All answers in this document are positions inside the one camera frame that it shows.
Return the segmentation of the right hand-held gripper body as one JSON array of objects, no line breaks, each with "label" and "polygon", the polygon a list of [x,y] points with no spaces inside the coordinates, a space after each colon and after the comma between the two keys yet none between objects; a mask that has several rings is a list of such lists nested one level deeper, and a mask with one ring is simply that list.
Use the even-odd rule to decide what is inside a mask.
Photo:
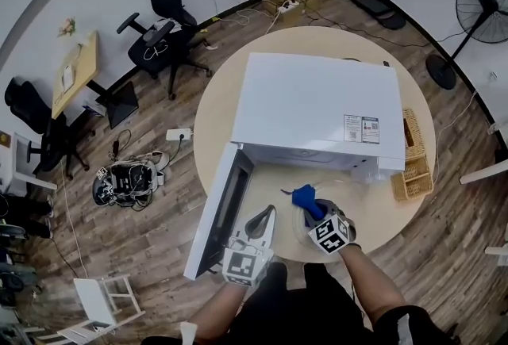
[{"label": "right hand-held gripper body", "polygon": [[324,217],[318,221],[314,229],[307,232],[310,239],[324,251],[331,255],[340,249],[355,243],[356,226],[354,222],[345,215],[333,215]]}]

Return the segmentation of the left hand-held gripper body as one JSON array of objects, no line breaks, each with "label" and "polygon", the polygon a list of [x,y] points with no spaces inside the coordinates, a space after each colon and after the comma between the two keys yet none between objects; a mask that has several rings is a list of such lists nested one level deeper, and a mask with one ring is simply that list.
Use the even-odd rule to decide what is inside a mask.
[{"label": "left hand-held gripper body", "polygon": [[274,255],[270,245],[271,238],[266,236],[253,239],[239,232],[231,236],[223,258],[224,279],[240,286],[258,286]]}]

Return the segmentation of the blue cloth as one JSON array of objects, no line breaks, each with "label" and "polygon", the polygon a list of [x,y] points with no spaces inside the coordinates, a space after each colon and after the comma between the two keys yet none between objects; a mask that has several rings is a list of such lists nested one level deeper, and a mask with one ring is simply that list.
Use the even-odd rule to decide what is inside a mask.
[{"label": "blue cloth", "polygon": [[319,221],[325,217],[325,212],[318,206],[315,198],[315,189],[306,184],[298,189],[287,191],[281,190],[282,193],[291,196],[293,205],[303,209],[305,214],[310,216],[312,220]]}]

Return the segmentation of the person's right forearm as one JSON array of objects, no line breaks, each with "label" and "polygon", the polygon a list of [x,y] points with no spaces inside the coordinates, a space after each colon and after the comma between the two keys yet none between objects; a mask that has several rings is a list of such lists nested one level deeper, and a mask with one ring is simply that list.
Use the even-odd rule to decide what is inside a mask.
[{"label": "person's right forearm", "polygon": [[348,245],[340,249],[340,255],[372,324],[386,312],[406,305],[398,287],[358,246]]}]

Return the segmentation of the person's left forearm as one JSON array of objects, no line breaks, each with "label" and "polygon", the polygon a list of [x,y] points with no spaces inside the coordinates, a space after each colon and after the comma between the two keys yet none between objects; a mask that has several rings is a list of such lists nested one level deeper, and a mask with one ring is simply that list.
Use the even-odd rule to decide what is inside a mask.
[{"label": "person's left forearm", "polygon": [[197,326],[194,341],[216,342],[227,333],[248,291],[247,286],[226,282],[190,319]]}]

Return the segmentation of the white microwave oven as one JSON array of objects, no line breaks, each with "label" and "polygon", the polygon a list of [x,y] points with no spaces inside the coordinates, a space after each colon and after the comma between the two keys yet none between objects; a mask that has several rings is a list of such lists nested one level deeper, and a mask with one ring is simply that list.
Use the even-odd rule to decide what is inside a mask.
[{"label": "white microwave oven", "polygon": [[229,60],[204,94],[195,125],[194,154],[206,191],[184,274],[222,272],[229,238],[246,235],[248,220],[276,208],[274,255],[332,262],[300,243],[293,229],[292,191],[341,180],[358,194],[405,167],[402,104],[395,70],[361,63],[253,52],[243,67]]}]

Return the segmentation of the wicker basket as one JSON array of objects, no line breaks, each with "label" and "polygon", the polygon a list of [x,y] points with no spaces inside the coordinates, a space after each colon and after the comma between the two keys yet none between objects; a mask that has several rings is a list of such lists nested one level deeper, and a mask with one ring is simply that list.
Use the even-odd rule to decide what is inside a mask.
[{"label": "wicker basket", "polygon": [[406,161],[404,171],[391,176],[391,186],[396,201],[409,201],[424,197],[433,191],[433,180],[425,146],[414,111],[403,111]]}]

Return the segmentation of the white wooden chair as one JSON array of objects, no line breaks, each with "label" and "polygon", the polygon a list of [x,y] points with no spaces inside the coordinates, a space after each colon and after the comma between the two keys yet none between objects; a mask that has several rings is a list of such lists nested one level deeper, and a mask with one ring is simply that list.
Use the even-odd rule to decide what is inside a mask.
[{"label": "white wooden chair", "polygon": [[129,281],[130,274],[114,277],[75,278],[75,288],[86,319],[56,332],[63,343],[86,345],[142,317]]}]

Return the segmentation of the black mat pile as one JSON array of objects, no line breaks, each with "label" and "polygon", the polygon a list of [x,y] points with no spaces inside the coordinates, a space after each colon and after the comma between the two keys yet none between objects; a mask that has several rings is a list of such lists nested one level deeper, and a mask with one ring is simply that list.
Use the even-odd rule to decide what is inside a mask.
[{"label": "black mat pile", "polygon": [[349,0],[368,16],[377,21],[385,29],[392,31],[402,29],[406,19],[395,9],[388,0]]}]

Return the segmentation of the white desk phone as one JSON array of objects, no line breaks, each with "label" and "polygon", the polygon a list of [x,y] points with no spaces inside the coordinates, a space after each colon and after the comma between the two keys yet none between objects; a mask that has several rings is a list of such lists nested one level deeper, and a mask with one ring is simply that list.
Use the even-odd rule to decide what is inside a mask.
[{"label": "white desk phone", "polygon": [[68,64],[63,68],[61,75],[61,82],[63,87],[63,92],[66,93],[69,91],[75,83],[75,69],[72,64]]}]

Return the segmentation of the black standing fan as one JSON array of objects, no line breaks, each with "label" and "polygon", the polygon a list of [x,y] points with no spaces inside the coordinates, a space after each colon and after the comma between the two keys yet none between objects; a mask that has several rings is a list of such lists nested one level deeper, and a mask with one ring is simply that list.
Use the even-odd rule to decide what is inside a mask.
[{"label": "black standing fan", "polygon": [[484,44],[508,41],[508,0],[456,0],[455,10],[465,38],[449,58],[432,54],[425,60],[428,74],[445,90],[456,85],[453,64],[469,40]]}]

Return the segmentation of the small flower bunch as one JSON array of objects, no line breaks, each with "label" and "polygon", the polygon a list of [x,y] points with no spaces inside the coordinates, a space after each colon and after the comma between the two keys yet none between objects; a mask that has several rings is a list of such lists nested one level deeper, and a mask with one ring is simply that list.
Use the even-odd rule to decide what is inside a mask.
[{"label": "small flower bunch", "polygon": [[59,27],[57,36],[73,36],[76,32],[76,20],[74,17],[69,17]]}]

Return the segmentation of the wooden pedestal table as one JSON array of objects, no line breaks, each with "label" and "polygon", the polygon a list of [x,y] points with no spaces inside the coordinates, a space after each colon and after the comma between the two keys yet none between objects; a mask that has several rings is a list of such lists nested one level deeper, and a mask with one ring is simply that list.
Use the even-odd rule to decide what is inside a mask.
[{"label": "wooden pedestal table", "polygon": [[[95,82],[94,78],[99,73],[98,61],[98,31],[94,30],[84,40],[83,44],[77,44],[67,54],[56,74],[52,96],[52,119],[56,119],[69,106],[75,96],[84,87],[98,95],[99,104],[106,107],[106,117],[110,128],[116,128],[121,122],[136,112],[139,108],[133,83],[128,81],[119,90],[107,90]],[[61,75],[65,66],[72,64],[75,69],[74,86],[63,92]]]}]

